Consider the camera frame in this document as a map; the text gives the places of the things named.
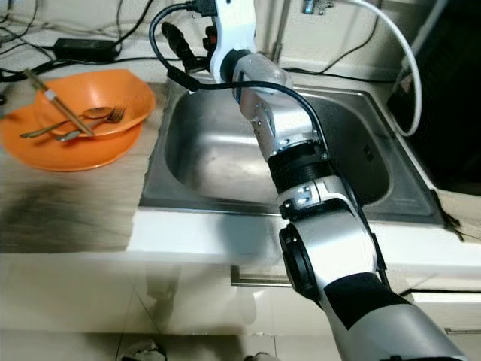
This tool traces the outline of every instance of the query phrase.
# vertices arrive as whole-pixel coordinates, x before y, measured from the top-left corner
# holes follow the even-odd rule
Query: wall
[[[39,19],[60,21],[66,25],[80,28],[95,28],[109,23],[112,25],[108,29],[109,32],[115,34],[114,21],[118,0],[102,0],[100,2],[97,0],[39,1],[41,1]],[[126,42],[126,53],[129,55],[139,52],[152,54],[146,42],[148,20],[152,19],[160,8],[172,2],[172,0],[154,2],[147,15],[146,23],[132,38],[134,41]],[[256,43],[260,51],[269,52],[277,34],[283,1],[255,0],[255,3],[258,21]],[[337,3],[334,8],[328,9],[328,13],[324,16],[307,16],[301,13],[301,3],[302,0],[292,0],[284,38],[283,64],[303,65],[313,70],[320,69],[329,63],[330,59],[363,42],[372,30],[374,15],[354,5]],[[412,41],[428,16],[433,3],[434,0],[385,0],[383,10],[400,26],[408,40]],[[14,11],[24,14],[28,18],[31,16],[33,4],[33,0],[16,0]],[[134,22],[144,4],[144,0],[125,0],[122,21]],[[185,12],[174,14],[173,17],[173,22],[184,31],[193,47],[199,47],[198,51],[201,53],[201,39],[204,36],[205,26],[210,24],[210,19],[199,19],[194,15],[195,19],[193,20],[192,14]],[[129,24],[123,25],[124,32],[129,27]],[[52,35],[34,33],[30,35],[30,38],[39,44],[52,44],[56,36],[58,35],[52,38]],[[401,48],[390,35],[390,31],[381,23],[368,46],[345,58],[332,71],[358,76],[392,76],[397,73],[402,57]],[[15,59],[14,54],[11,54],[4,59],[5,62],[2,62],[6,67],[7,64],[16,64],[19,58]]]

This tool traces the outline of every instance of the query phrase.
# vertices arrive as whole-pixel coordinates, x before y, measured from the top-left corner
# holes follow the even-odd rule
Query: orange plate
[[[96,126],[95,136],[123,132],[147,118],[156,106],[156,97],[149,86],[125,69],[76,74],[47,81],[46,84],[76,114],[97,107],[120,106],[126,109],[120,123]],[[66,119],[40,92],[35,96],[34,111],[40,126],[34,126],[33,129],[51,126]],[[72,123],[67,123],[52,133],[62,135],[75,129]]]
[[[4,149],[14,158],[33,168],[46,171],[85,171],[110,164],[129,151],[141,134],[137,124],[109,139],[75,139],[56,141],[51,134],[33,139],[19,135],[38,128],[30,105],[8,114],[0,120]]]

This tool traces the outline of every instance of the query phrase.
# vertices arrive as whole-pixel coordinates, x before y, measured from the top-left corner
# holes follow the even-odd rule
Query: metal spoon
[[[84,111],[79,117],[82,117],[84,119],[99,119],[99,118],[105,118],[112,113],[112,108],[110,107],[98,107],[98,108],[90,108]],[[48,126],[39,130],[35,130],[34,132],[30,133],[23,133],[20,134],[20,137],[22,138],[36,138],[39,137],[40,135],[43,135],[45,133],[51,132],[54,129],[59,128],[60,126],[63,126],[66,123],[69,123],[70,120],[64,120],[63,122],[53,124],[52,126]]]
[[[109,116],[107,118],[101,118],[101,119],[98,119],[94,122],[91,122],[87,127],[89,129],[93,129],[94,127],[96,127],[99,124],[102,124],[103,122],[120,123],[120,121],[122,120],[125,112],[126,112],[125,108],[114,107],[112,112],[109,114]],[[83,132],[80,129],[77,129],[77,130],[74,130],[74,131],[69,132],[67,134],[59,135],[59,136],[55,137],[55,139],[57,141],[71,141],[72,139],[75,139],[76,137],[78,137],[82,133]]]

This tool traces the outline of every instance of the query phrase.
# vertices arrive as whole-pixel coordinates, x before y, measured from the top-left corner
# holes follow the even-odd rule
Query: stainless steel sink
[[[296,88],[316,109],[331,152],[370,220],[442,223],[367,93]],[[231,91],[190,95],[171,83],[141,207],[278,214],[277,193]]]

